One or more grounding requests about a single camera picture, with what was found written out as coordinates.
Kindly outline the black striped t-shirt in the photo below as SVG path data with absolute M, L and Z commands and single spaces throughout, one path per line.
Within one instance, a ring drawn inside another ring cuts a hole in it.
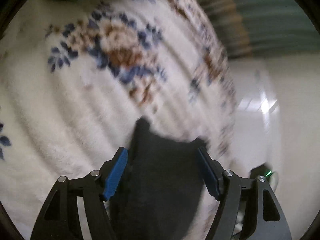
M 182 239 L 195 217 L 203 179 L 197 138 L 178 142 L 153 133 L 140 118 L 128 163 L 110 199 L 110 221 L 117 239 Z

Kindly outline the floral white bed blanket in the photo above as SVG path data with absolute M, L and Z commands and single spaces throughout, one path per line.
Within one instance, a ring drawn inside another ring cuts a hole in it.
M 28 0 L 1 39 L 1 202 L 29 239 L 57 177 L 98 168 L 141 116 L 228 167 L 234 94 L 197 0 Z

